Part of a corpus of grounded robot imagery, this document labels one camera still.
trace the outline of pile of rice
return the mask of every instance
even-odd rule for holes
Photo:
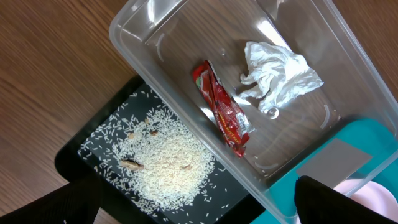
[[[113,145],[115,159],[145,167],[131,171],[119,166],[129,177],[129,190],[140,198],[133,202],[148,214],[192,205],[214,170],[214,157],[169,109],[152,109],[147,115],[145,122],[132,118],[130,133]]]

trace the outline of black tray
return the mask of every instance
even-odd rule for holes
[[[64,178],[72,182],[84,177],[88,172],[94,172],[93,167],[100,163],[98,157],[101,156],[102,152],[100,152],[97,147],[97,150],[85,151],[85,154],[80,152],[81,156],[83,157],[87,156],[88,153],[94,152],[94,155],[86,157],[87,160],[83,161],[83,159],[78,155],[78,150],[81,143],[90,138],[91,140],[94,140],[95,137],[93,137],[91,134],[99,125],[107,121],[112,113],[116,114],[119,112],[118,115],[123,116],[122,112],[117,111],[118,107],[125,103],[126,100],[129,100],[130,95],[135,91],[139,96],[141,91],[150,93],[150,88],[144,84],[140,77],[132,78],[61,149],[55,158],[55,167]],[[135,116],[143,116],[143,118],[145,118],[145,113],[142,114],[142,112],[140,112],[140,108],[145,108],[145,110],[147,110],[148,108],[162,103],[158,98],[149,98],[146,96],[146,94],[142,94],[141,97],[142,98],[139,104],[137,104],[138,99],[134,98],[135,105],[130,105],[129,111],[134,110]],[[101,144],[106,144],[105,142],[101,142],[102,139],[95,140],[98,140],[98,143],[100,142]],[[183,208],[185,213],[182,211],[180,211],[178,214],[172,214],[172,212],[160,212],[158,217],[149,216],[145,213],[142,213],[130,201],[128,195],[124,194],[125,192],[116,189],[107,180],[105,180],[103,176],[101,176],[101,187],[103,190],[103,201],[101,207],[121,223],[163,223],[163,218],[165,217],[169,219],[167,223],[173,223],[173,221],[185,223],[188,222],[187,220],[191,220],[194,223],[214,223],[215,217],[218,217],[217,223],[249,223],[253,221],[264,211],[264,208],[251,195],[243,191],[243,187],[237,184],[238,182],[231,176],[231,174],[229,174],[227,170],[224,172],[220,172],[220,170],[224,170],[224,167],[222,167],[221,164],[216,163],[215,171],[210,175],[211,182],[214,185],[217,185],[218,191],[216,191],[216,189],[210,188],[210,185],[207,186],[210,188],[208,191],[212,190],[212,194],[217,195],[217,199],[214,197],[211,202],[212,207],[210,206],[210,203],[205,202],[202,199],[201,195],[198,195],[193,202],[194,206],[187,206]],[[228,208],[222,208],[222,211],[217,211],[221,210],[221,206],[226,204],[229,204]],[[190,218],[184,221],[184,218],[187,218],[186,212],[190,214]]]

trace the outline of black plastic tray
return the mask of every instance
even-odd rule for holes
[[[124,103],[129,96],[137,91],[138,88],[148,88],[145,87],[143,80],[140,77],[132,78],[94,117],[86,124],[84,127],[60,150],[55,158],[55,167],[58,172],[66,178],[68,181],[72,182],[79,178],[84,177],[88,172],[93,171],[93,162],[91,161],[91,165],[87,163],[87,161],[83,161],[81,157],[77,154],[77,151],[80,148],[81,143],[83,143],[88,137],[91,136],[92,132],[106,121],[109,116],[117,110],[117,108]],[[230,180],[231,177],[226,176],[227,181],[236,181]],[[142,213],[129,199],[126,197],[123,192],[119,191],[115,187],[113,187],[108,181],[106,181],[101,176],[101,188],[103,191],[103,200],[101,203],[101,207],[106,210],[110,215],[112,215],[115,219],[120,221],[121,223],[162,223],[162,219],[159,217],[148,216],[145,213]],[[249,223],[253,221],[258,215],[260,215],[264,208],[249,194],[245,197],[241,197],[241,200],[238,203],[234,203],[230,205],[229,210],[217,221],[217,223]],[[195,198],[194,203],[200,204],[200,206],[191,207],[194,208],[192,210],[192,214],[196,210],[205,210],[207,204],[197,202]],[[203,222],[203,223],[214,223],[210,221],[200,221],[194,220],[195,223]]]

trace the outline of clear plastic container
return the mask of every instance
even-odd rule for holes
[[[282,223],[295,222],[297,215],[277,206],[268,191],[272,178],[340,119],[371,118],[396,136],[397,102],[331,1],[130,0],[112,22],[110,38],[216,158]],[[256,128],[246,155],[238,159],[213,124],[191,73],[204,59],[211,60],[226,89],[236,96],[245,88],[239,76],[247,73],[243,49],[249,40],[290,47],[307,59],[325,84],[281,108],[276,119],[262,114],[258,102],[238,101]],[[398,156],[387,146],[379,149],[385,152],[383,157],[374,156],[379,159],[374,169],[362,173],[362,181],[348,194]],[[268,176],[256,163],[270,166]]]

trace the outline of red snack wrapper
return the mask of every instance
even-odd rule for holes
[[[251,128],[243,110],[228,95],[209,60],[193,71],[193,80],[210,105],[224,140],[239,158],[242,157]]]

